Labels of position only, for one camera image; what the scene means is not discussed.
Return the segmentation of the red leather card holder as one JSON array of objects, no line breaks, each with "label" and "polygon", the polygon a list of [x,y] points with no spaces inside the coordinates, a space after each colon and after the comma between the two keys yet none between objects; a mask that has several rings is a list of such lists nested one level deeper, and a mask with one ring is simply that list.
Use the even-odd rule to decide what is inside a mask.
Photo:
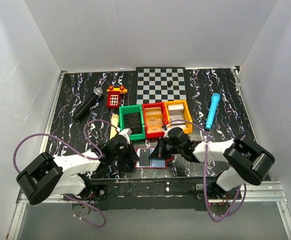
[{"label": "red leather card holder", "polygon": [[[150,154],[152,153],[152,151],[154,150],[154,147],[142,147],[142,148],[138,148],[136,150],[137,155],[139,156],[139,149],[144,149],[144,148],[150,148]],[[172,155],[170,158],[168,159],[152,159],[150,160],[150,165],[149,166],[144,166],[141,167],[139,165],[139,161],[137,161],[134,165],[135,168],[143,168],[143,169],[167,169],[168,168],[168,162],[171,162],[175,159],[175,155]]]}]

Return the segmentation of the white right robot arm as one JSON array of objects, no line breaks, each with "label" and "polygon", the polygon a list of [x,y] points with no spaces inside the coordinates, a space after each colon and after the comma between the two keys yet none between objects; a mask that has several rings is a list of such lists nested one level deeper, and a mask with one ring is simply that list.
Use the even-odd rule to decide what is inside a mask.
[{"label": "white right robot arm", "polygon": [[159,138],[149,159],[167,160],[173,155],[181,155],[191,163],[227,162],[230,168],[223,170],[207,185],[209,197],[221,198],[226,193],[249,183],[259,186],[275,163],[275,157],[245,134],[233,140],[205,143],[191,140],[179,128],[166,131]]}]

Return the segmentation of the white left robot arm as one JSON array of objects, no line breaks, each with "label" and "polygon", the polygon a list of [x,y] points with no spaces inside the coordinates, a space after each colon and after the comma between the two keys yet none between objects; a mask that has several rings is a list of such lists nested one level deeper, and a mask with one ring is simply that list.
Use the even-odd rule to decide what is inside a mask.
[{"label": "white left robot arm", "polygon": [[85,153],[75,151],[73,155],[52,156],[42,152],[18,171],[16,182],[31,205],[52,195],[72,194],[81,198],[88,186],[84,173],[107,168],[114,161],[133,165],[139,159],[129,136],[120,133]]}]

